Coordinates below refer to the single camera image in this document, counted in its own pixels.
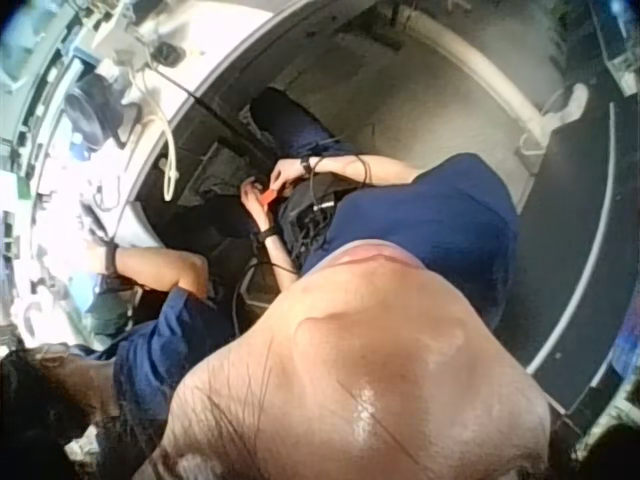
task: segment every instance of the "red object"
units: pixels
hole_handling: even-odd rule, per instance
[[[271,202],[273,202],[277,196],[278,196],[278,192],[276,192],[275,190],[269,189],[260,196],[260,203],[262,204],[263,207],[266,207]]]

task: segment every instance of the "blue light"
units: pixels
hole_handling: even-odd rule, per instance
[[[624,3],[622,0],[611,0],[611,11],[618,17],[624,13]]]

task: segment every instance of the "wristwatch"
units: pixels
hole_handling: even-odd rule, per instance
[[[302,157],[300,159],[300,165],[302,165],[305,175],[311,176],[311,174],[313,173],[313,168],[311,167],[311,156],[305,155],[304,157]]]
[[[116,267],[116,251],[118,250],[118,244],[116,242],[107,243],[107,247],[104,253],[104,269],[107,275],[115,277],[118,275],[118,268]]]
[[[266,230],[263,230],[262,232],[256,234],[255,238],[260,245],[264,245],[264,242],[267,240],[267,238],[273,237],[274,235],[277,235],[277,234],[278,234],[278,227],[276,225],[271,225]]]

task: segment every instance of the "gray floor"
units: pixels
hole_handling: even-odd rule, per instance
[[[470,14],[459,8],[449,13],[442,0],[418,3],[484,53],[538,107],[562,87],[550,62],[558,53],[553,0],[472,0]],[[533,179],[514,154],[520,127],[456,65],[399,35],[400,52],[363,36],[339,35],[322,52],[306,52],[276,84],[364,151],[424,169],[455,153],[480,154],[522,208]]]
[[[530,183],[514,155],[522,134],[517,123],[471,77],[417,41],[405,38],[396,53],[341,35],[277,84],[364,151],[425,170],[455,153],[476,152],[517,204]]]

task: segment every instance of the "blue shirt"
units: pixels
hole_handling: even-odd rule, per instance
[[[360,190],[339,204],[309,272],[340,247],[386,240],[458,288],[495,327],[513,274],[518,214],[506,185],[477,155],[455,155],[411,184]]]
[[[158,320],[134,327],[94,358],[115,357],[116,396],[131,418],[166,420],[187,372],[234,337],[226,315],[174,288]]]

